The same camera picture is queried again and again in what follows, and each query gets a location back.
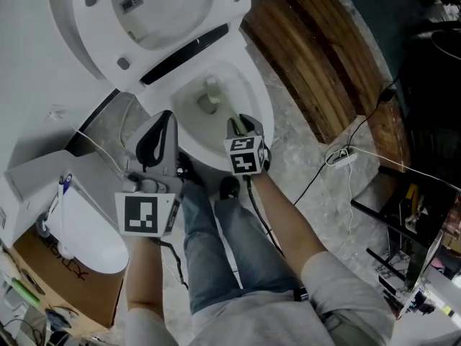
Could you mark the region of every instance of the sticker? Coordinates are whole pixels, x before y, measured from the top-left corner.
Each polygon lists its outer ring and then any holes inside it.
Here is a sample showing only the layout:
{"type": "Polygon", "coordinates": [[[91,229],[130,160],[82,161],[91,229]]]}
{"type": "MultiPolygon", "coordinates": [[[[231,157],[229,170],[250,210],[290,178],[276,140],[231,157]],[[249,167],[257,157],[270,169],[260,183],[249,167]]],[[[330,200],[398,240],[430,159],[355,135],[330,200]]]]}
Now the sticker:
{"type": "Polygon", "coordinates": [[[120,8],[122,8],[123,14],[131,12],[133,9],[143,4],[143,0],[123,0],[120,3],[120,8]]]}

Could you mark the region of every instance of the person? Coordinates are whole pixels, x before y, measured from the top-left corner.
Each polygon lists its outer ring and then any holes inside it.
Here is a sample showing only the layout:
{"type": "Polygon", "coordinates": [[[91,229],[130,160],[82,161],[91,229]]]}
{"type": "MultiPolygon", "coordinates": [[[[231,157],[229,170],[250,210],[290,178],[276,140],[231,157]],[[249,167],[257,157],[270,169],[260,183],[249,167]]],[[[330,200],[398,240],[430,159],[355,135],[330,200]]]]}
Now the person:
{"type": "MultiPolygon", "coordinates": [[[[228,262],[200,179],[184,185],[184,252],[197,335],[190,346],[386,345],[394,317],[384,298],[320,242],[266,172],[252,176],[285,258],[226,177],[215,215],[235,257],[228,262]],[[295,301],[305,286],[308,301],[295,301]]],[[[138,238],[127,274],[125,344],[177,346],[164,323],[161,248],[138,238]]]]}

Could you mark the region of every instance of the toilet bowl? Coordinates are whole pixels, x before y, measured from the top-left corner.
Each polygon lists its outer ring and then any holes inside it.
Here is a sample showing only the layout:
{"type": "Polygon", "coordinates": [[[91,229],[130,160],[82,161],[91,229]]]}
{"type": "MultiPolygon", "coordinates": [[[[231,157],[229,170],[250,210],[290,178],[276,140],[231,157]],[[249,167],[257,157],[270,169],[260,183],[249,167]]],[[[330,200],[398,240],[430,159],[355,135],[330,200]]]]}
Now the toilet bowl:
{"type": "Polygon", "coordinates": [[[63,41],[96,78],[137,96],[148,114],[172,110],[179,146],[228,171],[223,141],[230,115],[197,105],[215,77],[237,113],[259,120],[268,147],[272,105],[238,31],[251,0],[50,0],[63,41]]]}
{"type": "Polygon", "coordinates": [[[218,80],[221,91],[238,114],[259,120],[268,147],[274,137],[274,114],[269,95],[239,31],[225,42],[216,42],[199,55],[162,77],[138,100],[150,115],[171,110],[178,121],[179,146],[189,155],[215,169],[229,171],[223,140],[226,139],[226,108],[218,105],[207,114],[197,104],[206,93],[207,78],[218,80]]]}

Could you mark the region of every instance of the leg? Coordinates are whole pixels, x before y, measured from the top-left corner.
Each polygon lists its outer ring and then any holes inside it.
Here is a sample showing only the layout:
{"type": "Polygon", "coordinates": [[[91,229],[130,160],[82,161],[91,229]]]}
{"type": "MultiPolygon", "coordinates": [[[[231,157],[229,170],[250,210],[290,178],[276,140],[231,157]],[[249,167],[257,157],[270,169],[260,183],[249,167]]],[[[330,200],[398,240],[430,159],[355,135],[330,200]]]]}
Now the leg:
{"type": "Polygon", "coordinates": [[[190,311],[241,296],[225,254],[210,201],[202,187],[184,186],[184,252],[189,273],[190,311]]]}
{"type": "Polygon", "coordinates": [[[257,218],[238,199],[217,201],[215,214],[236,258],[246,292],[285,292],[302,286],[284,257],[266,238],[257,218]]]}

